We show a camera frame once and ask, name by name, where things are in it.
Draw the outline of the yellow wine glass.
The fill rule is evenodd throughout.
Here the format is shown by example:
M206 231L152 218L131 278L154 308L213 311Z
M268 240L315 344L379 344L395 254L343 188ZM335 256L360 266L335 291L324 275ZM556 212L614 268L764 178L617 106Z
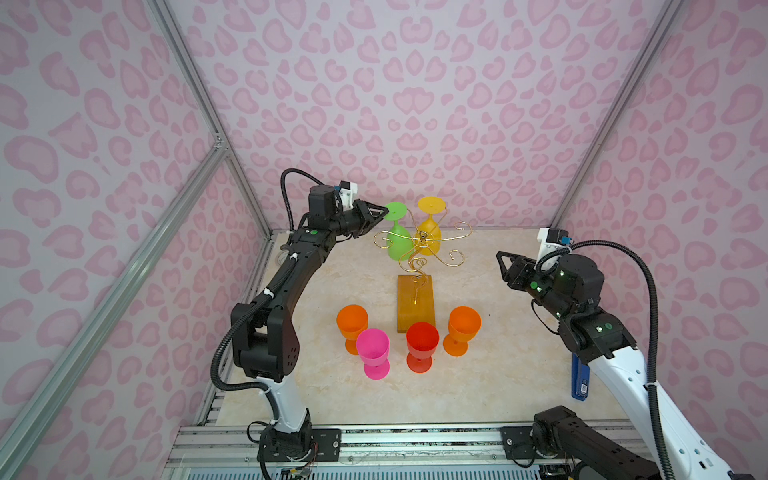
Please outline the yellow wine glass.
M438 216L445 212L446 203L439 197L427 196L419 200L418 208L427 215L418 227L419 252L423 256L434 256L441 248L442 233Z

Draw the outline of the orange wine glass back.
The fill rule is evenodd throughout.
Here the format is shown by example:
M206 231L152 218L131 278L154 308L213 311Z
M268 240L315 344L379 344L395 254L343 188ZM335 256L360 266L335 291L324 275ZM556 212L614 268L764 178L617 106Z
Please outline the orange wine glass back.
M449 315L448 335L443 340L445 352L454 357L463 356L481 327L482 319L477 311L467 306L456 307Z

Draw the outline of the orange wine glass front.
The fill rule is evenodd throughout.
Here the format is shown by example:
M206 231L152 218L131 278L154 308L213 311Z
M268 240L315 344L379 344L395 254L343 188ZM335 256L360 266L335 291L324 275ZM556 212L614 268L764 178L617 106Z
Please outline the orange wine glass front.
M357 339L368 328L368 313L366 309L355 304L345 306L337 314L336 323L345 339L347 352L351 355L357 355Z

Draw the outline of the pink wine glass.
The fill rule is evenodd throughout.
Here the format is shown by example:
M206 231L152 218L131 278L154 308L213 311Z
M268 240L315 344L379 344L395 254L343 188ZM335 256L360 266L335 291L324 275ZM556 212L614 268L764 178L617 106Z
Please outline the pink wine glass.
M382 380L389 374L390 340L386 332L376 328L363 331L356 340L356 349L369 379Z

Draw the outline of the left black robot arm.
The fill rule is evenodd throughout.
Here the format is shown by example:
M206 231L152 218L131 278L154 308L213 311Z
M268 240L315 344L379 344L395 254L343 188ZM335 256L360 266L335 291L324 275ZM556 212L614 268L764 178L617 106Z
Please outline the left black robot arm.
M347 207L339 187L313 186L308 211L285 245L287 257L266 287L231 313L231 327L221 346L232 348L234 365L249 380L239 384L219 380L217 388L263 392L272 411L266 440L290 457L299 458L312 448L311 415L293 378L300 354L292 322L295 307L339 240L366 235L388 213L387 207L360 199Z

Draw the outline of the green wine glass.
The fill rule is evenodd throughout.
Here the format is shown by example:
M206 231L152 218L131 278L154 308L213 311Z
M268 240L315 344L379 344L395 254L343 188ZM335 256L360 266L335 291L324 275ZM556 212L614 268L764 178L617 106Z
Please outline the green wine glass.
M390 202L386 208L385 219L393 222L386 236L386 250L390 259L400 261L413 248L411 233L400 224L408 214L408 208L401 202Z

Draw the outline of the red wine glass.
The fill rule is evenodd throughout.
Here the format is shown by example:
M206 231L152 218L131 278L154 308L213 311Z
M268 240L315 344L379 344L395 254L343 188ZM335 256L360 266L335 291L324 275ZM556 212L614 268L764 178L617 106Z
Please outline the red wine glass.
M440 342L437 328L427 322L418 322L406 332L408 355L407 366L415 373L423 374L432 367L435 351Z

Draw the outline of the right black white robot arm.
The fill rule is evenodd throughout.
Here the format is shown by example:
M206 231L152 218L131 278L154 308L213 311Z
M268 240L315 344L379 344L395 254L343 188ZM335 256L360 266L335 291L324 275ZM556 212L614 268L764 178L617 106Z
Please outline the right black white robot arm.
M502 280L530 295L558 322L565 347L608 388L648 447L645 459L558 406L535 415L531 437L541 456L577 459L571 476L594 479L738 479L736 472L698 434L657 379L659 312L656 285L643 259L608 242L639 267L649 295L648 347L641 351L624 324L600 305L604 275L574 247L534 260L499 251Z

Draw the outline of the orange wine glass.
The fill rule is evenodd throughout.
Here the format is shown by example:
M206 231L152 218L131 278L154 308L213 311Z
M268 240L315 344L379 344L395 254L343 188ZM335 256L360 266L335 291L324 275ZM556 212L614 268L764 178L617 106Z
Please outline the orange wine glass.
M357 355L357 339L368 328L368 313L366 309L355 304L345 306L337 314L336 323L345 339L347 352L351 355Z
M443 340L445 352L454 357L463 356L481 327L482 319L477 311L467 306L456 307L449 315L448 335Z

